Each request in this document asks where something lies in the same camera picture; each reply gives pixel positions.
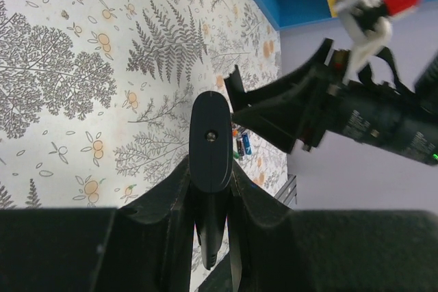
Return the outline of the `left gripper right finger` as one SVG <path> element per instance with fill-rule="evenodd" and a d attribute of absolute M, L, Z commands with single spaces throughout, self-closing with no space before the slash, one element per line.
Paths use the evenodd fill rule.
<path fill-rule="evenodd" d="M 288 208 L 233 167 L 234 291 L 436 291 L 437 216 Z"/>

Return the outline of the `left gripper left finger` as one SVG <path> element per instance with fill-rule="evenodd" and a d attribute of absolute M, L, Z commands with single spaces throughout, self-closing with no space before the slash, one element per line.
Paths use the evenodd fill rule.
<path fill-rule="evenodd" d="M 116 208 L 1 212 L 2 291 L 188 291 L 188 161 Z"/>

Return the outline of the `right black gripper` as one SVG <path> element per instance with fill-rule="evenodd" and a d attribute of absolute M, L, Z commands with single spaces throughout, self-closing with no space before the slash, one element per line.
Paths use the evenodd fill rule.
<path fill-rule="evenodd" d="M 232 121 L 284 153 L 316 123 L 333 132 L 430 166 L 437 165 L 437 59 L 415 82 L 405 86 L 391 50 L 377 57 L 389 66 L 393 84 L 372 80 L 366 65 L 358 81 L 349 81 L 322 104 L 322 67 L 334 40 L 325 38 L 317 51 L 296 70 L 255 90 L 244 89 L 239 67 L 224 79 L 232 106 Z"/>

